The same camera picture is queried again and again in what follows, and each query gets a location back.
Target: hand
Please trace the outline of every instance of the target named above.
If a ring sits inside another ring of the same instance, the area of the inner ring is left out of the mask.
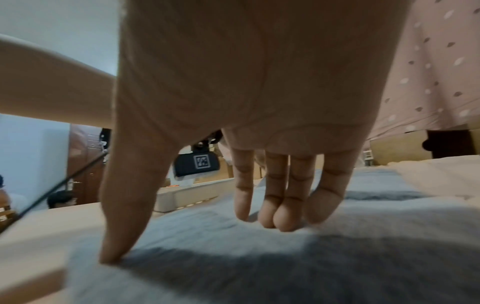
[[[126,0],[100,261],[135,244],[179,150],[220,128],[238,218],[250,211],[254,149],[266,151],[263,226],[328,218],[375,120],[408,6]],[[318,154],[324,170],[309,196]]]

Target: gray blanket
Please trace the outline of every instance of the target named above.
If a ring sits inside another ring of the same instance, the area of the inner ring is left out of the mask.
[[[480,213],[461,200],[359,172],[320,229],[280,233],[254,222],[264,194],[253,223],[235,219],[231,197],[154,220],[118,266],[96,263],[100,236],[80,241],[72,303],[480,302]]]

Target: door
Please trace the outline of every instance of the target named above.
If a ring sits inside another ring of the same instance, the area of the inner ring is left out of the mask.
[[[102,153],[101,131],[102,129],[97,127],[70,125],[68,175],[80,170]],[[101,161],[73,180],[73,192],[77,198],[77,205],[99,201],[99,188],[104,167]]]

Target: pink curtain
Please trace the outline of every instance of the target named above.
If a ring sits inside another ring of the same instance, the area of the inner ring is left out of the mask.
[[[480,115],[480,0],[416,0],[370,139]]]

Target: black cable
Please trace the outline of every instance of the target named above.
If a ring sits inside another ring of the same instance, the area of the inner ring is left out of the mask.
[[[98,163],[99,161],[103,160],[103,158],[109,153],[108,150],[105,150],[104,153],[102,153],[99,157],[97,157],[96,159],[94,159],[93,161],[91,161],[90,163],[88,163],[87,165],[85,165],[83,168],[81,168],[80,170],[78,170],[77,172],[71,174],[70,176],[67,176],[65,179],[63,179],[61,182],[59,182],[58,184],[56,184],[52,189],[50,189],[49,191],[45,192],[41,197],[39,197],[37,200],[35,200],[27,209],[25,209],[24,211],[20,212],[18,215],[16,215],[14,218],[10,219],[8,221],[8,223],[3,226],[3,227],[0,227],[0,234],[4,233],[8,228],[10,228],[13,224],[15,224],[17,221],[19,221],[20,219],[22,219],[27,213],[29,213],[33,208],[37,207],[38,205],[40,205],[44,200],[46,200],[50,194],[54,193],[55,191],[57,191],[60,187],[62,187],[63,185],[67,184],[71,179],[74,179],[76,178],[77,176],[79,176],[80,174],[84,173],[85,171],[87,171],[88,169],[92,168],[96,163]]]

